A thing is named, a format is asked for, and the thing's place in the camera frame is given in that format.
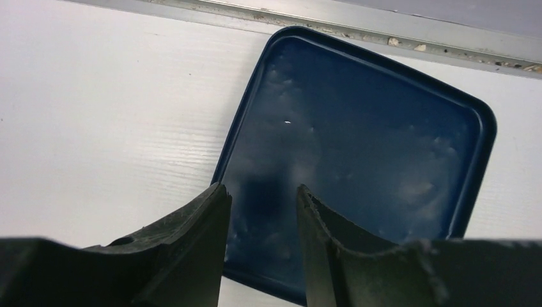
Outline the dark blue box lid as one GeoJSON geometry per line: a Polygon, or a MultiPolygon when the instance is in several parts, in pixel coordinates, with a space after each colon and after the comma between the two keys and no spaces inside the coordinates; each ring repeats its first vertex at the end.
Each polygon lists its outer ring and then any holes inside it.
{"type": "Polygon", "coordinates": [[[496,134],[472,95],[312,29],[280,29],[212,178],[233,199],[225,277],[306,304],[300,185],[395,243],[464,236],[496,134]]]}

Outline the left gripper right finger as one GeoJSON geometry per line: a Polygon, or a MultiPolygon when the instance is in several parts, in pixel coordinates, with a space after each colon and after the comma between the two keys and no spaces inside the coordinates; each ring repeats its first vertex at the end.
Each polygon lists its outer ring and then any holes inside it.
{"type": "Polygon", "coordinates": [[[540,306],[538,240],[395,244],[297,189],[308,306],[540,306]]]}

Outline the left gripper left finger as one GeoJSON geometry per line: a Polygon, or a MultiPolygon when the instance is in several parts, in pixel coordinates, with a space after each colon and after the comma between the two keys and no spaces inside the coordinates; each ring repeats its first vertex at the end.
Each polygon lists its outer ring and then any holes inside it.
{"type": "Polygon", "coordinates": [[[232,198],[212,184],[107,246],[1,239],[2,306],[217,306],[232,198]]]}

